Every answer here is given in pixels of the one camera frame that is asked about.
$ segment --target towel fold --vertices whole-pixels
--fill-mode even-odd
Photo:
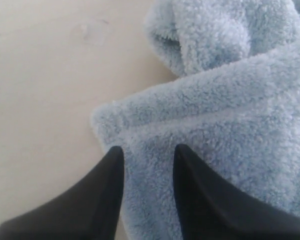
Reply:
[[[132,240],[182,239],[174,148],[189,145],[244,192],[300,216],[300,0],[157,0],[153,51],[180,78],[97,107],[104,151],[122,146]]]

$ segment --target light blue towel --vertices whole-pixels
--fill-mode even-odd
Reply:
[[[153,51],[181,78],[97,107],[104,151],[122,146],[131,240],[181,240],[173,153],[188,144],[246,193],[300,216],[300,0],[157,0]]]

